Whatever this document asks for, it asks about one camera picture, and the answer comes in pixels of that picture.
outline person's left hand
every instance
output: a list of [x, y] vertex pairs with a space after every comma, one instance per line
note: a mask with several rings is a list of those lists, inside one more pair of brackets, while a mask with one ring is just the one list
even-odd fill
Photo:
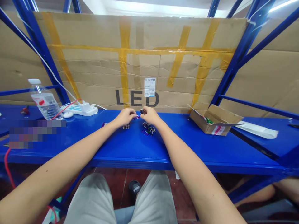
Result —
[[137, 116], [136, 111], [133, 108], [122, 109], [119, 115], [112, 121], [118, 127], [124, 126]]

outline leg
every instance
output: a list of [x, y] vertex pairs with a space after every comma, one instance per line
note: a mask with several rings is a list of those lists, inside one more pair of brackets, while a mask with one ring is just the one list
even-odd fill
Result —
[[[226, 192], [227, 194], [233, 192], [236, 190], [238, 187], [246, 183], [250, 178], [252, 178], [252, 175], [248, 175], [243, 177], [235, 187], [233, 187], [230, 191]], [[262, 201], [267, 201], [270, 198], [272, 198], [275, 194], [275, 188], [272, 185], [268, 185], [267, 187], [264, 187], [263, 189], [259, 190], [258, 192], [253, 193], [252, 195], [244, 198], [243, 200], [235, 203], [235, 206], [238, 207], [242, 204], [245, 203], [250, 203], [250, 202], [262, 202]]]
[[247, 198], [248, 196], [274, 183], [275, 181], [281, 180], [282, 178], [284, 178], [284, 176], [282, 175], [278, 175], [278, 176], [256, 175], [250, 180], [248, 180], [246, 183], [241, 185], [239, 188], [231, 192], [229, 194], [229, 197], [232, 200], [232, 202], [236, 204], [237, 202], [240, 202], [241, 200]]
[[299, 179], [297, 177], [283, 179], [278, 183], [274, 183], [274, 186], [278, 187], [293, 202], [299, 205]]
[[142, 186], [130, 224], [178, 223], [168, 176], [153, 170]]
[[116, 223], [110, 189], [102, 174], [91, 174], [80, 183], [64, 224]]

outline label sticker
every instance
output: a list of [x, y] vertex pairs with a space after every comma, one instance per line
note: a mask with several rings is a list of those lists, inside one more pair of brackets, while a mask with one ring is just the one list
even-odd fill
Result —
[[154, 97], [156, 87], [156, 78], [145, 78], [144, 79], [144, 96]]
[[53, 94], [47, 94], [47, 96], [35, 96], [32, 95], [32, 99], [39, 106], [49, 106], [56, 103]]
[[215, 126], [214, 131], [212, 132], [213, 135], [221, 135], [222, 132], [224, 131], [225, 127], [223, 126]]

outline cardboard wall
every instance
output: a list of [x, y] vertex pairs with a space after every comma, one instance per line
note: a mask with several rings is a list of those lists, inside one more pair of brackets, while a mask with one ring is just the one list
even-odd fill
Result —
[[[283, 20], [270, 19], [259, 32], [252, 48], [261, 42]], [[227, 96], [265, 106], [299, 112], [299, 21], [295, 21], [237, 73]], [[283, 116], [223, 100], [220, 107], [241, 116]]]
[[[17, 14], [14, 12], [7, 14], [28, 35]], [[0, 21], [0, 74], [0, 91], [30, 88], [27, 81], [29, 78], [38, 78], [45, 86], [52, 85], [38, 55], [2, 21]], [[56, 91], [51, 91], [57, 102], [60, 102]], [[0, 96], [0, 104], [35, 105], [29, 93]]]
[[[64, 85], [107, 109], [207, 109], [245, 19], [35, 13]], [[155, 97], [144, 96], [156, 78]]]

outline white power strip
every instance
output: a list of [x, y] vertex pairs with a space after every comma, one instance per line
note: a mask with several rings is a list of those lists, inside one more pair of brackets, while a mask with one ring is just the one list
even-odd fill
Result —
[[[66, 108], [68, 105], [63, 106], [60, 108], [60, 111], [62, 111], [64, 108]], [[83, 116], [92, 116], [94, 114], [97, 114], [98, 108], [94, 107], [93, 109], [90, 109], [87, 112], [83, 112], [79, 105], [72, 104], [67, 109], [65, 109], [63, 112], [73, 112], [74, 114], [83, 115]]]

